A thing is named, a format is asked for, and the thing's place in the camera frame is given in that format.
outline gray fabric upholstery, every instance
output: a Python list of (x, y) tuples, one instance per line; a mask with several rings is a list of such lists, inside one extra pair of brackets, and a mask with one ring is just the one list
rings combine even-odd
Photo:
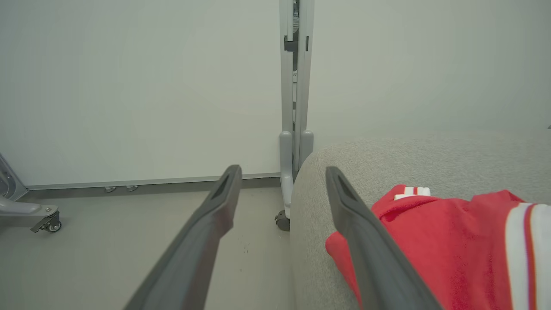
[(335, 231), (325, 186), (329, 165), (342, 170), (368, 206), (396, 184), (426, 186), (433, 196), (463, 199), (509, 189), (526, 201), (551, 203), (551, 131), (417, 136), (332, 146), (304, 162), (291, 200), (298, 310), (359, 308), (325, 251), (325, 240)]

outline black caster wheel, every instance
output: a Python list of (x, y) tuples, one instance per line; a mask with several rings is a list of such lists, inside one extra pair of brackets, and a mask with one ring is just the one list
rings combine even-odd
[(275, 216), (275, 224), (279, 229), (282, 231), (288, 232), (291, 229), (291, 220), (285, 216), (285, 210), (281, 210), (276, 216)]
[(45, 230), (51, 233), (55, 233), (61, 229), (61, 222), (57, 222), (57, 225), (50, 225)]

